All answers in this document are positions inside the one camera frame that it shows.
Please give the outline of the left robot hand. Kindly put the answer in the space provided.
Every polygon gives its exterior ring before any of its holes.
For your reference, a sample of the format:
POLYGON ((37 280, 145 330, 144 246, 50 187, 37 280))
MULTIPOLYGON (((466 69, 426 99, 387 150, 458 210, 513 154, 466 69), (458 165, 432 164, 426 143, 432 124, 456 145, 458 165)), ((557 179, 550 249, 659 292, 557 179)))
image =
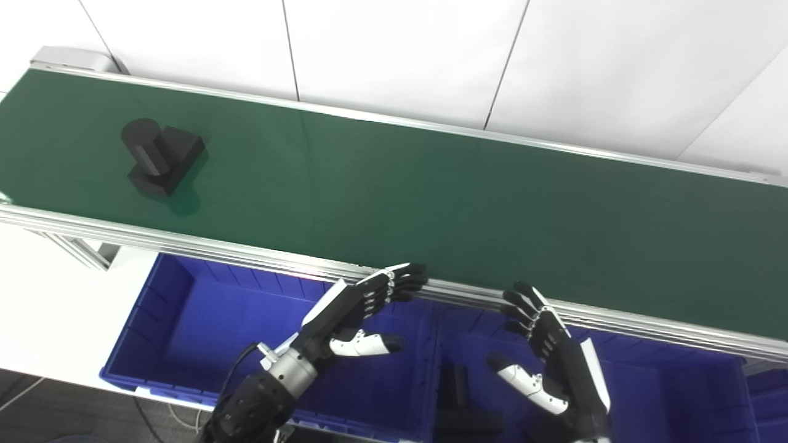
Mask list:
POLYGON ((382 268, 355 284, 338 280, 304 317, 290 347, 318 372, 338 358, 388 355, 402 351, 405 339, 373 333, 363 323, 391 303, 408 302, 428 282, 426 267, 402 263, 382 268))

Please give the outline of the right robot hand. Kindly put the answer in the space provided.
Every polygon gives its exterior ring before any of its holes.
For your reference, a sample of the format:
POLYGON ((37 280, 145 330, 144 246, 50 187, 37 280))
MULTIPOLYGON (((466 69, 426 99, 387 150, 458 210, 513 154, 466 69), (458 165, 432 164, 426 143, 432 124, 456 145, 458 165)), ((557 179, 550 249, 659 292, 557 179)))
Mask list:
POLYGON ((578 340, 534 286, 515 281, 504 291, 505 330, 523 337, 544 364, 532 373, 501 353, 488 367, 544 412, 524 433, 526 442, 611 442, 611 398, 593 340, 578 340))

